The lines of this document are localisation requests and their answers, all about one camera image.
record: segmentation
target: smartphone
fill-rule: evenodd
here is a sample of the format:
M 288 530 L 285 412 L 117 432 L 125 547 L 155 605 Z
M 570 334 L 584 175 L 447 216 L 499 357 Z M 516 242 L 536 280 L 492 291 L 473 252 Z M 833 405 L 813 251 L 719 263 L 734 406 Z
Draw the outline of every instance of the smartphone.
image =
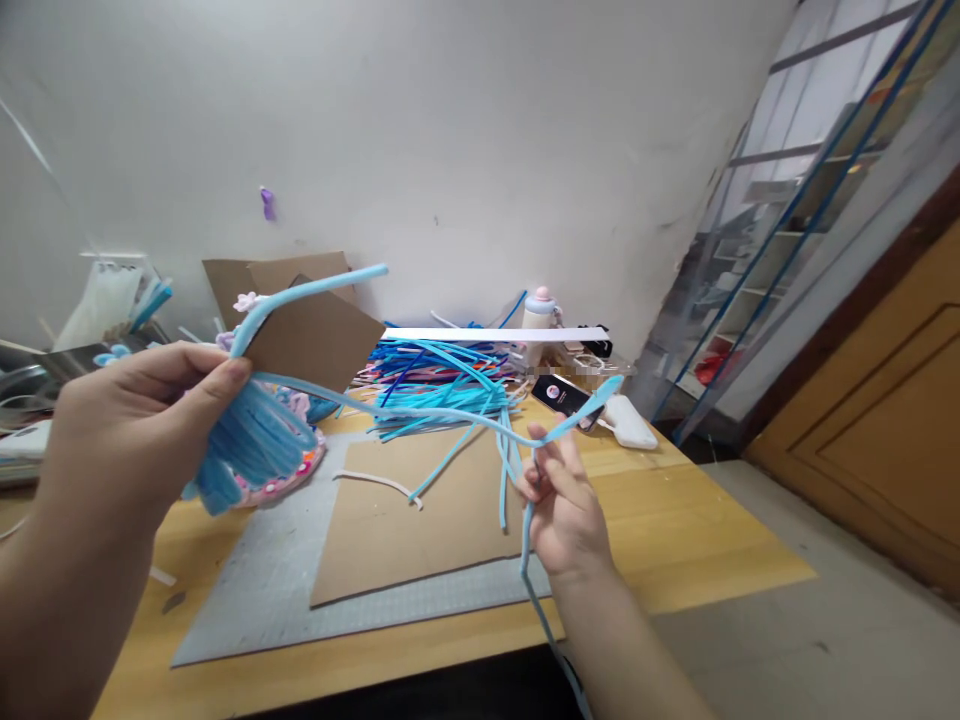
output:
M 537 400 L 542 402 L 551 410 L 562 412 L 567 417 L 573 415 L 577 410 L 583 407 L 583 404 L 590 399 L 590 395 L 569 380 L 564 380 L 556 375 L 541 375 L 537 378 L 536 384 L 531 391 Z M 592 413 L 584 417 L 577 423 L 577 429 L 581 432 L 590 432 L 597 420 L 603 413 L 603 406 L 598 407 Z

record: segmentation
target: door panel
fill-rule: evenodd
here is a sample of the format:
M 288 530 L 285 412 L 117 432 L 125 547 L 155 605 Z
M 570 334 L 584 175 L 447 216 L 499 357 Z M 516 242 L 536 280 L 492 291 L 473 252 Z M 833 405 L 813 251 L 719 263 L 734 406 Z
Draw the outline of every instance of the door panel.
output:
M 960 597 L 960 223 L 750 446 L 827 515 Z

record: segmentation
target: gray cutting mat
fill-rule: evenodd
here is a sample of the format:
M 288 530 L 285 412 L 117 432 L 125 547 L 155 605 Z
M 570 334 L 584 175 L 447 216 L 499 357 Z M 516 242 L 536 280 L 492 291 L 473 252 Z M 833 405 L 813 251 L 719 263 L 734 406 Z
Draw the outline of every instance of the gray cutting mat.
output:
M 173 667 L 527 600 L 520 561 L 511 558 L 310 609 L 340 483 L 333 473 L 344 466 L 350 443 L 372 439 L 363 433 L 327 436 L 327 454 L 313 478 L 253 514 Z M 549 595 L 536 556 L 529 572 L 537 595 Z

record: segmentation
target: white container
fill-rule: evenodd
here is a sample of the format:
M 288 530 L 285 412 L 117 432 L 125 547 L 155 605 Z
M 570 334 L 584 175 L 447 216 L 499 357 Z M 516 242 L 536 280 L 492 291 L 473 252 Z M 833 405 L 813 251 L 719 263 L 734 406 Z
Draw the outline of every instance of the white container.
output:
M 537 288 L 537 292 L 528 295 L 523 304 L 523 322 L 521 327 L 536 330 L 549 330 L 554 326 L 557 313 L 557 301 L 550 297 L 550 290 L 544 286 Z M 543 343 L 527 343 L 525 356 L 527 367 L 536 367 L 540 364 L 543 354 Z

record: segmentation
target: cardboard sheet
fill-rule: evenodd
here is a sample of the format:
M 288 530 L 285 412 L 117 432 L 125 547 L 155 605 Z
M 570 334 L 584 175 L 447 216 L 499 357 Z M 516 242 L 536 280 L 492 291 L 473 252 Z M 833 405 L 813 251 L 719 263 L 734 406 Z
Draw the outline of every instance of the cardboard sheet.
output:
M 354 443 L 344 467 L 418 487 L 464 430 Z M 310 605 L 520 554 L 522 501 L 507 480 L 507 533 L 500 530 L 500 454 L 492 430 L 472 441 L 421 495 L 423 510 L 397 490 L 340 480 Z
M 204 260 L 203 268 L 227 327 L 236 327 L 245 317 L 233 309 L 241 293 L 272 295 L 297 278 L 322 280 L 350 269 L 342 252 L 264 262 Z M 384 330 L 355 301 L 356 292 L 348 286 L 285 305 L 263 323 L 246 356 L 255 370 L 345 390 Z

